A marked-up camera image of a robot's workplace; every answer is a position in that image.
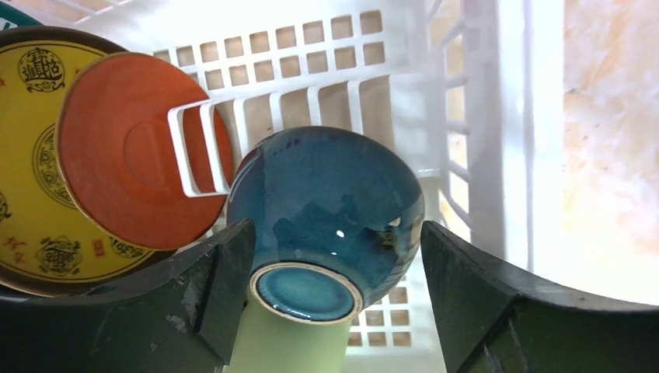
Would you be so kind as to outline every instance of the dish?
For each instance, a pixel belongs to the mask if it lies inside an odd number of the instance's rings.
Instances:
[[[54,122],[76,72],[123,50],[60,27],[0,33],[0,284],[35,295],[75,293],[167,257],[85,218],[55,162]]]
[[[205,234],[226,196],[184,194],[167,120],[173,107],[204,99],[192,78],[146,54],[113,54],[82,71],[55,135],[59,170],[78,209],[109,234],[151,249],[178,249]],[[217,112],[214,124],[231,182],[231,142]],[[186,111],[183,126],[197,185],[212,190],[199,112]]]
[[[252,218],[252,294],[287,319],[355,317],[403,277],[420,243],[424,195],[378,142],[331,127],[271,135],[243,159],[227,223]]]

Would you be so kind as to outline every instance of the orange plate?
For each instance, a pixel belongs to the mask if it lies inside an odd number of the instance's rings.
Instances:
[[[80,211],[112,235],[170,250],[199,239],[218,219],[226,196],[183,193],[167,113],[208,99],[178,68],[145,54],[113,54],[80,73],[56,129],[60,172]],[[221,164],[232,178],[232,148],[215,113]],[[190,167],[202,191],[213,189],[198,110],[183,129]]]

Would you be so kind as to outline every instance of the plastic basket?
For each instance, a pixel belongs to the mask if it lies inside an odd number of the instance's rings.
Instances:
[[[380,141],[416,172],[427,219],[552,278],[543,264],[561,255],[563,2],[12,5],[180,67],[211,96],[191,106],[223,114],[236,158],[287,126],[332,125]],[[420,258],[359,315],[349,345],[345,372],[444,371]]]

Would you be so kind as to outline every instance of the chinese character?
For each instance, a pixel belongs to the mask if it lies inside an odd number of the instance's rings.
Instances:
[[[64,87],[64,65],[53,52],[34,48],[19,62],[21,79],[29,92],[53,92]]]
[[[25,243],[16,239],[16,237],[9,237],[3,246],[9,246],[12,250],[17,249],[19,246],[24,246]]]
[[[14,253],[14,261],[16,264],[25,263],[25,259],[23,259],[24,256],[23,253]]]
[[[94,253],[96,256],[105,256],[105,249],[103,248],[103,241],[97,239],[94,241]]]

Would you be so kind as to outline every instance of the marble wall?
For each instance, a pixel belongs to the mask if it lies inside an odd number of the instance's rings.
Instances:
[[[566,281],[659,304],[659,2],[566,0]]]

